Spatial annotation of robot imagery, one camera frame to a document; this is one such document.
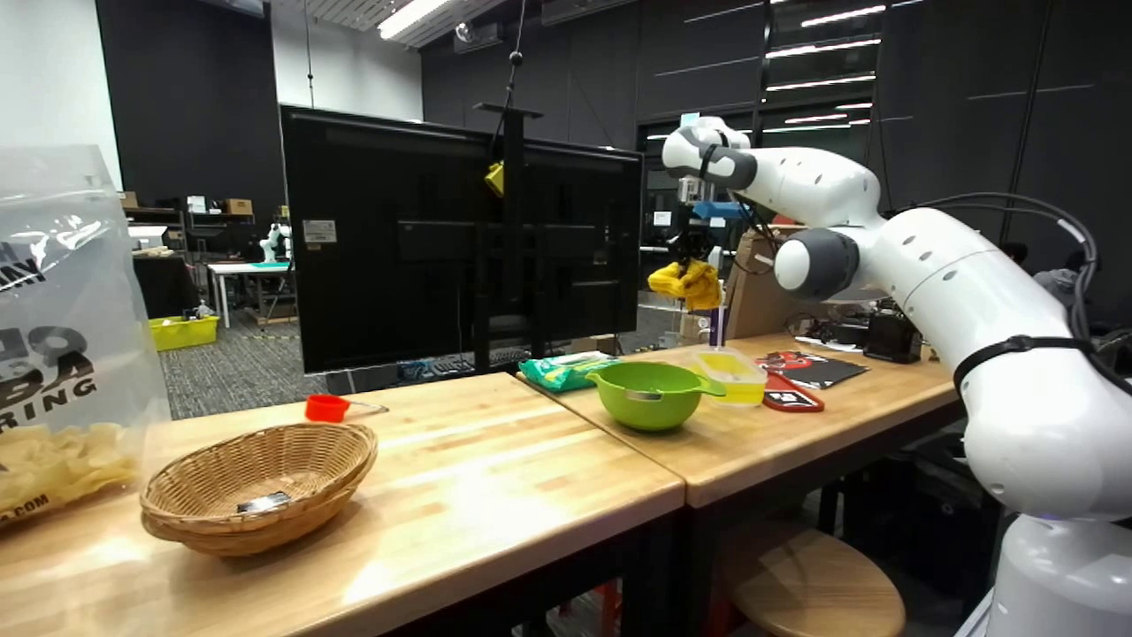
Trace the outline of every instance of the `wicker basket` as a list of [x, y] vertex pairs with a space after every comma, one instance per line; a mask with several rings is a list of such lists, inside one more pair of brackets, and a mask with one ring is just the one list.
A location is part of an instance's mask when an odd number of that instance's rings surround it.
[[[254, 557], [333, 520], [377, 464], [363, 424], [284, 424], [168, 464], [141, 491], [141, 529], [214, 557]], [[242, 510], [288, 491], [280, 510]]]

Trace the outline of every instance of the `computer screen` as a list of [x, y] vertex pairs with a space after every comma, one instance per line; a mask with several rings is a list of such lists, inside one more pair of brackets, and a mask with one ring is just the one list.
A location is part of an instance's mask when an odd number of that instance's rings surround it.
[[288, 107], [284, 144], [308, 373], [468, 353], [477, 314], [526, 340], [633, 328], [633, 156], [526, 143], [505, 225], [486, 131]]

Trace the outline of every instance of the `floor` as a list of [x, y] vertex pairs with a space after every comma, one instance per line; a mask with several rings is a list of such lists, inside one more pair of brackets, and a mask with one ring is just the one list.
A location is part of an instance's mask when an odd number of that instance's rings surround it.
[[[618, 345], [624, 350], [672, 346], [679, 340], [676, 328], [679, 311], [672, 311], [667, 301], [643, 298], [637, 333], [624, 333]], [[160, 361], [175, 417], [293, 405], [333, 383], [325, 377], [301, 373], [301, 338], [293, 321], [254, 325], [243, 319], [242, 325], [219, 333], [214, 346], [168, 350]], [[931, 586], [897, 566], [891, 577], [909, 608], [905, 637], [952, 637], [962, 627], [962, 608], [957, 597], [937, 596]], [[554, 608], [548, 630], [558, 637], [598, 637], [598, 615], [598, 597], [584, 596], [570, 604], [570, 612]]]

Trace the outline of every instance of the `wooden stool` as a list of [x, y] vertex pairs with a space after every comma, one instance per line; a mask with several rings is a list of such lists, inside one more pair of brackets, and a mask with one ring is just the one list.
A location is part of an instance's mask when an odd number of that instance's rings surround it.
[[802, 523], [758, 523], [723, 543], [723, 586], [776, 637], [898, 637], [905, 604], [886, 569]]

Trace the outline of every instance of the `green bowl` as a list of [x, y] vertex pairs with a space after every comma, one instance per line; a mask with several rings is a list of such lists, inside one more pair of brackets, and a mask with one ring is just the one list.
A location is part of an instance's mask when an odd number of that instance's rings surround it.
[[616, 361], [595, 383], [609, 417], [637, 431], [679, 430], [712, 393], [699, 373], [662, 361]]

